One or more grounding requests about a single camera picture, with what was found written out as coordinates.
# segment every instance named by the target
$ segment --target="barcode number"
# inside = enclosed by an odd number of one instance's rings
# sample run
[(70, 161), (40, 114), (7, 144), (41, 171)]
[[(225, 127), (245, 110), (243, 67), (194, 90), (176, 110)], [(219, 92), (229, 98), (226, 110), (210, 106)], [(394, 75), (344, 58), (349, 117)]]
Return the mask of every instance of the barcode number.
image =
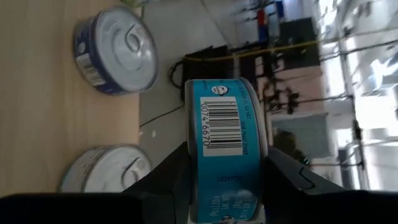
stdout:
[(236, 98), (200, 98), (203, 156), (241, 156), (242, 132)]
[(80, 69), (83, 71), (85, 78), (93, 86), (103, 85), (106, 83), (105, 80), (98, 73), (98, 70), (93, 66), (89, 54), (83, 54), (81, 56), (77, 56), (76, 61)]

